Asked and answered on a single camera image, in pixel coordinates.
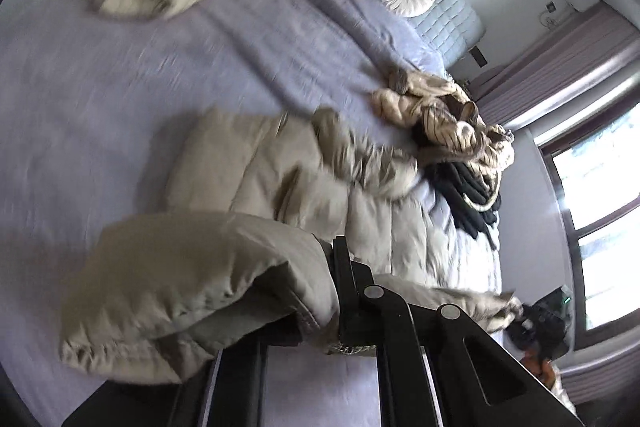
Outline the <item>right hand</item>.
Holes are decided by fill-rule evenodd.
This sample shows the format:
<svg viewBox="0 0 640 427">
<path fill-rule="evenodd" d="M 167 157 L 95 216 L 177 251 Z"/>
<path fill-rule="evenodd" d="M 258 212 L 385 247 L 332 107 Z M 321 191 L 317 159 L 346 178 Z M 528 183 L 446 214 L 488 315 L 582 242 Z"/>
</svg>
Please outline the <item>right hand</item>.
<svg viewBox="0 0 640 427">
<path fill-rule="evenodd" d="M 521 365 L 534 375 L 544 387 L 552 389 L 556 375 L 550 360 L 542 359 L 535 351 L 528 350 L 521 358 Z"/>
</svg>

